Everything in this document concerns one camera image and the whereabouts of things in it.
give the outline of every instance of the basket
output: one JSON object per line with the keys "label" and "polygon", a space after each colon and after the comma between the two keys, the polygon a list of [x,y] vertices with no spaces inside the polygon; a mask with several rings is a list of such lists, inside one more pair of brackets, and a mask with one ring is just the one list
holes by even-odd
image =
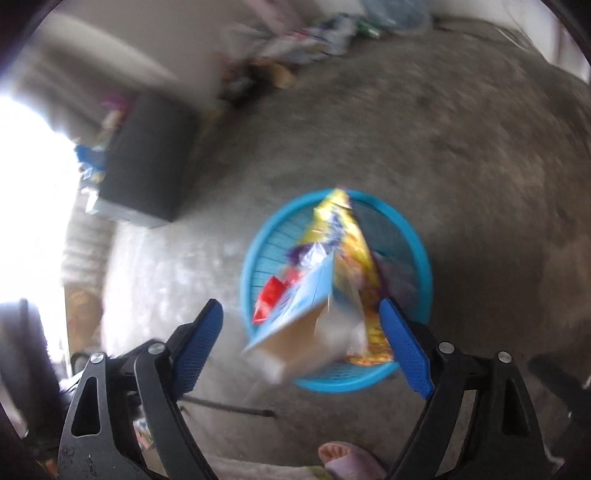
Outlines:
{"label": "basket", "polygon": [[[287,262],[286,253],[310,225],[316,207],[332,190],[307,193],[285,205],[262,226],[246,255],[242,270],[241,303],[244,327],[250,338],[254,305],[272,275]],[[368,245],[386,259],[395,259],[412,271],[416,295],[405,313],[411,320],[427,323],[433,300],[433,281],[427,253],[410,224],[390,205],[377,198],[348,191],[355,215]],[[300,387],[324,393],[345,393],[370,387],[391,375],[398,363],[360,367],[335,362],[327,368],[294,381]]]}

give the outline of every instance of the yellow plastic packaging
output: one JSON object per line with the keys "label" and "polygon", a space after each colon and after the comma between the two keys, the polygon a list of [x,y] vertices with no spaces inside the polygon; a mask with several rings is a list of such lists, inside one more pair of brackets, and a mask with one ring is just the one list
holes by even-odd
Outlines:
{"label": "yellow plastic packaging", "polygon": [[320,243],[337,248],[355,277],[359,289],[368,335],[368,351],[349,355],[355,365],[376,365],[394,360],[388,339],[379,324],[380,279],[363,233],[355,221],[349,195],[334,189],[315,209],[312,224],[300,245]]}

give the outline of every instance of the concrete floor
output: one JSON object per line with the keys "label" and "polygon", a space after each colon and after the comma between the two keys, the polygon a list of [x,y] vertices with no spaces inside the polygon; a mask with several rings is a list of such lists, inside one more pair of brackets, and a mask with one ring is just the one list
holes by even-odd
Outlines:
{"label": "concrete floor", "polygon": [[[177,222],[119,227],[106,348],[166,338],[215,297],[225,324],[196,394],[244,403],[256,380],[240,359],[245,252],[284,203],[340,185],[378,196],[414,225],[433,268],[439,339],[479,355],[504,349],[520,365],[556,351],[583,380],[591,372],[590,129],[589,88],[536,54],[443,32],[358,43],[304,69],[291,90],[226,118],[193,161]],[[564,406],[524,377],[551,444],[566,425]],[[423,407],[400,376],[346,395],[285,385],[254,403],[279,420],[189,407],[202,450],[311,465],[318,445],[336,439],[392,464]]]}

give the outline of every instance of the blue rubber pad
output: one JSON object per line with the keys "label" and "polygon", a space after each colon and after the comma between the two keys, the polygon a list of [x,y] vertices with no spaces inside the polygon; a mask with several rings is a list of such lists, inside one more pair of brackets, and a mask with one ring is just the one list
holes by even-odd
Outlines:
{"label": "blue rubber pad", "polygon": [[219,302],[201,319],[173,365],[173,398],[191,392],[222,330],[223,309]]}
{"label": "blue rubber pad", "polygon": [[379,304],[379,320],[408,385],[425,400],[430,398],[435,386],[431,381],[429,359],[389,299]]}

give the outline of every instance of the silver bolt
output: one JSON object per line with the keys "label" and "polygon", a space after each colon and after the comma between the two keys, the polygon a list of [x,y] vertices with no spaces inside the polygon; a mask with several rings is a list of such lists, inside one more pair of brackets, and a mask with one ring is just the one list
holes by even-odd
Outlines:
{"label": "silver bolt", "polygon": [[449,342],[441,342],[439,344],[439,351],[442,353],[447,353],[448,355],[450,353],[453,353],[453,351],[456,349],[456,347],[454,347],[451,343]]}
{"label": "silver bolt", "polygon": [[150,352],[152,355],[158,355],[164,352],[165,348],[166,346],[163,343],[153,343],[148,347],[148,352]]}
{"label": "silver bolt", "polygon": [[105,354],[104,353],[102,353],[102,352],[96,352],[96,353],[93,353],[90,356],[90,362],[93,363],[93,364],[99,364],[99,363],[101,363],[103,361],[104,358],[105,358]]}
{"label": "silver bolt", "polygon": [[503,362],[504,364],[510,364],[511,360],[513,360],[513,358],[507,352],[499,352],[499,360],[501,362]]}

